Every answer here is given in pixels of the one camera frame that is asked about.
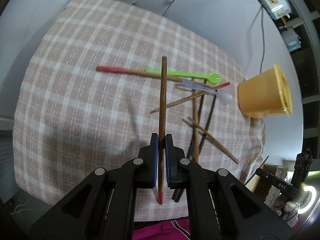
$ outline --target yellow cup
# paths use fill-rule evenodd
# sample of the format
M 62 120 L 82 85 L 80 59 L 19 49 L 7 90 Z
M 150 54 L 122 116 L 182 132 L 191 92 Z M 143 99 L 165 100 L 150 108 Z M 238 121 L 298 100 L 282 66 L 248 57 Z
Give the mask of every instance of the yellow cup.
M 279 65 L 239 84 L 239 107 L 251 118 L 292 114 L 287 79 Z

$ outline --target checkered cloth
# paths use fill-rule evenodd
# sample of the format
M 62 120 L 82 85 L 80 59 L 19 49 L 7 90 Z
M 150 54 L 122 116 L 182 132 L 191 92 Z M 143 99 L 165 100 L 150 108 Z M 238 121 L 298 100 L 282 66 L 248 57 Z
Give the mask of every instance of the checkered cloth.
M 244 80 L 239 65 L 217 46 L 172 21 L 114 0 L 71 0 L 42 39 L 27 68 L 15 113 L 14 168 L 18 185 L 55 204 L 95 168 L 121 167 L 135 158 L 158 132 L 160 80 L 96 72 L 97 65 L 143 70 L 168 68 L 196 73 L 217 72 L 229 81 L 234 101 L 216 102 L 209 132 L 240 161 L 234 163 L 209 141 L 199 163 L 228 169 L 244 181 L 261 162 L 261 120 L 250 120 L 238 107 L 237 87 Z M 167 83 L 167 102 L 190 95 Z M 200 124 L 212 104 L 206 95 Z M 191 101 L 167 109 L 166 133 L 186 152 L 192 129 Z M 136 221 L 188 215 L 185 196 L 164 204 L 155 192 L 139 189 Z

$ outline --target pink clothing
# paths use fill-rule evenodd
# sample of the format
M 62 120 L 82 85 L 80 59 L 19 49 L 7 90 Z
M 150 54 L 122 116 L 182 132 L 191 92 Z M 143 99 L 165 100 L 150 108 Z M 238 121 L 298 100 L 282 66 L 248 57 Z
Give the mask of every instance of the pink clothing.
M 190 239 L 189 219 L 163 221 L 133 231 L 132 240 L 186 240 Z

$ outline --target spoon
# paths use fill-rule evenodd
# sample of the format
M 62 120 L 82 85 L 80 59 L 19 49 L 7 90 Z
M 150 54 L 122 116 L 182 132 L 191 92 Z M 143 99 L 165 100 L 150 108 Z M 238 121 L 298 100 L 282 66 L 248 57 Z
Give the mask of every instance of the spoon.
M 161 74 L 161 69 L 146 68 L 145 72 Z M 177 77 L 190 77 L 190 78 L 206 79 L 211 84 L 217 84 L 222 79 L 215 72 L 211 72 L 209 74 L 199 74 L 199 73 L 189 73 L 189 72 L 183 72 L 183 71 L 167 70 L 167 75 L 168 76 L 177 76 Z

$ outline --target metal rivet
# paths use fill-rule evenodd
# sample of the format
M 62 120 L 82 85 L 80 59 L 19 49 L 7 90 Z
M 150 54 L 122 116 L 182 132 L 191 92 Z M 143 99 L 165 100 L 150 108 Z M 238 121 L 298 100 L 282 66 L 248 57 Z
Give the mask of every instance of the metal rivet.
M 143 160 L 142 160 L 141 158 L 136 158 L 136 159 L 133 160 L 133 163 L 134 163 L 135 165 L 140 165 L 140 164 L 143 163 Z
M 98 176 L 104 174 L 104 168 L 97 168 L 94 173 Z
M 220 176 L 225 177 L 225 176 L 228 175 L 228 171 L 227 171 L 226 169 L 220 169 L 220 170 L 218 170 L 218 174 L 219 174 Z
M 183 158 L 180 160 L 180 163 L 183 164 L 183 165 L 188 165 L 190 163 L 190 160 L 187 159 L 187 158 Z

